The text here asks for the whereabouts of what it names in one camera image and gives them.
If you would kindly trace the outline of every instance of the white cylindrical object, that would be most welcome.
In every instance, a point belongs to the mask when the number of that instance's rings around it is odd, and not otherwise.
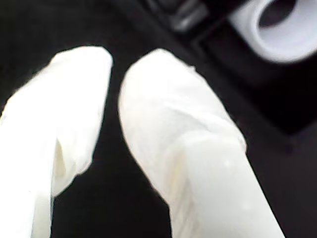
[[[127,72],[119,97],[127,145],[170,208],[174,238],[284,238],[246,143],[206,81],[156,50]]]
[[[317,50],[317,0],[297,0],[281,22],[260,26],[264,11],[275,0],[251,0],[229,18],[232,26],[251,49],[265,60],[291,63]]]
[[[0,118],[0,237],[49,238],[52,197],[92,162],[112,56],[78,47],[16,91]]]

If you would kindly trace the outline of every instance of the black surface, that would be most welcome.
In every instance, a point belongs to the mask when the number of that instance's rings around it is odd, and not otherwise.
[[[230,12],[246,2],[246,0],[202,0],[209,8],[215,21],[224,19]]]
[[[275,64],[257,56],[229,23],[202,41],[214,61],[235,87],[267,120],[287,134],[296,134],[317,118],[317,56],[293,64]]]
[[[186,1],[186,0],[155,0],[163,10],[168,13],[175,13],[178,8]]]
[[[1,105],[58,51],[97,44],[108,48],[114,56],[105,121],[94,162],[56,198],[53,237],[170,237],[168,208],[149,187],[127,151],[116,108],[126,69],[153,45],[167,48],[195,65],[222,99],[245,134],[249,160],[286,237],[314,237],[317,124],[313,123],[296,137],[279,133],[216,64],[198,60],[134,1],[114,0],[113,3],[120,11],[105,0],[0,2]],[[314,64],[300,67],[312,72]],[[294,72],[300,77],[299,69],[294,68]],[[312,74],[307,83],[313,82]],[[293,103],[298,108],[307,105],[313,108],[315,102],[311,98]]]

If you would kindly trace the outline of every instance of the white tube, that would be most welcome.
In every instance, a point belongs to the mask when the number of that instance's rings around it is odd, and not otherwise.
[[[317,50],[317,0],[297,0],[280,23],[261,27],[265,9],[275,0],[250,0],[229,21],[251,49],[265,60],[291,63]]]
[[[57,54],[0,118],[0,237],[49,238],[51,198],[92,162],[112,67],[101,47]]]
[[[151,52],[127,72],[119,114],[131,153],[169,205],[174,238],[284,238],[242,133],[194,68]]]

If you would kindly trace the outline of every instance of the white latex glove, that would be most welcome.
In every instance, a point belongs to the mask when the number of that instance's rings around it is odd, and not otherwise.
[[[101,47],[57,54],[13,94],[0,118],[0,237],[49,238],[51,197],[92,162],[112,57]]]
[[[174,238],[283,238],[243,135],[206,81],[171,53],[135,63],[121,87],[125,140],[170,207]]]

